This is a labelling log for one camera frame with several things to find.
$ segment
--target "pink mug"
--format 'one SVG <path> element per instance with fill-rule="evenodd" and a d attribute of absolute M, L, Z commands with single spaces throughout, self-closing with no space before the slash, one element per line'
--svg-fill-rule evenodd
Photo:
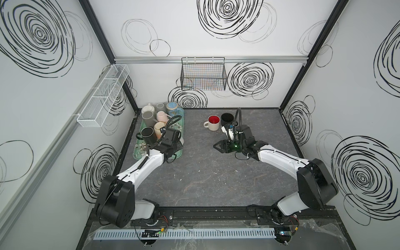
<path fill-rule="evenodd" d="M 168 120 L 169 120 L 168 117 L 171 117 L 171 116 L 167 115 L 164 111 L 157 112 L 157 121 L 159 121 L 159 122 L 168 122 Z"/>

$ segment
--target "mug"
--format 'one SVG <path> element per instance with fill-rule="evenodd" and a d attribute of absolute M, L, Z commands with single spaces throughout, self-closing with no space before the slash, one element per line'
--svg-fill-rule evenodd
<path fill-rule="evenodd" d="M 178 107 L 176 102 L 169 102 L 167 104 L 168 114 L 170 116 L 182 116 L 184 115 L 183 108 Z"/>
<path fill-rule="evenodd" d="M 153 145 L 157 141 L 157 136 L 151 127 L 145 127 L 142 129 L 140 133 L 136 134 L 136 138 L 139 140 L 144 140 L 144 142 L 149 145 Z"/>
<path fill-rule="evenodd" d="M 151 111 L 146 111 L 142 114 L 142 118 L 144 120 L 144 123 L 146 124 L 147 127 L 154 127 L 154 125 L 158 122 L 154 118 L 154 114 Z"/>
<path fill-rule="evenodd" d="M 204 123 L 204 127 L 211 131 L 216 131 L 220 128 L 221 119 L 219 116 L 212 115 L 209 116 L 207 121 Z"/>
<path fill-rule="evenodd" d="M 157 122 L 154 125 L 154 132 L 156 133 L 157 139 L 161 138 L 161 128 L 165 127 L 165 123 L 164 122 Z"/>
<path fill-rule="evenodd" d="M 223 113 L 221 115 L 221 126 L 225 126 L 226 124 L 233 124 L 233 120 L 235 117 L 231 113 Z"/>
<path fill-rule="evenodd" d="M 157 112 L 157 120 L 159 122 L 168 122 L 169 118 L 171 118 L 171 116 L 167 115 L 164 111 L 158 111 Z"/>
<path fill-rule="evenodd" d="M 144 107 L 142 108 L 142 114 L 143 114 L 144 112 L 147 112 L 147 111 L 151 111 L 151 112 L 153 112 L 154 115 L 156 115 L 156 109 L 154 108 L 153 105 L 151 105 L 151 103 L 147 104 L 146 106 L 144 106 Z"/>
<path fill-rule="evenodd" d="M 164 103 L 159 103 L 156 105 L 156 112 L 164 111 L 165 113 L 168 113 L 167 107 L 165 106 Z"/>

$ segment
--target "gray cylindrical cup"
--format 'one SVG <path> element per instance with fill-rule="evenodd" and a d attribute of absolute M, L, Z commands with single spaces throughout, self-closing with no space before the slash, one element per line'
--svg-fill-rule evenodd
<path fill-rule="evenodd" d="M 142 114 L 142 118 L 144 120 L 144 123 L 146 124 L 147 127 L 154 127 L 154 125 L 158 122 L 155 117 L 153 112 L 151 111 L 146 111 Z"/>
<path fill-rule="evenodd" d="M 159 104 L 156 105 L 156 114 L 159 111 L 164 111 L 166 114 L 168 113 L 167 107 L 165 106 L 164 103 L 159 103 Z"/>

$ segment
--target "table surface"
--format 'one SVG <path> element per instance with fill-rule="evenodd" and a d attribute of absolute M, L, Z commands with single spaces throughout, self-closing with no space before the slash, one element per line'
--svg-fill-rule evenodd
<path fill-rule="evenodd" d="M 287 173 L 254 159 L 237 160 L 234 153 L 221 154 L 213 145 L 226 139 L 221 130 L 210 131 L 203 123 L 210 115 L 235 114 L 236 110 L 185 110 L 183 154 L 173 163 L 155 169 L 138 187 L 136 200 L 147 198 L 160 206 L 270 206 L 296 192 L 297 181 Z M 138 119 L 121 172 L 132 166 Z M 242 110 L 256 140 L 298 156 L 277 109 Z"/>

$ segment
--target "white mesh organizer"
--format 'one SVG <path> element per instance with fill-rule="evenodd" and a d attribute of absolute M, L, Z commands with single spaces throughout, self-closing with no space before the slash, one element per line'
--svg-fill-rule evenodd
<path fill-rule="evenodd" d="M 126 64 L 112 65 L 76 119 L 82 127 L 101 127 L 128 77 Z"/>

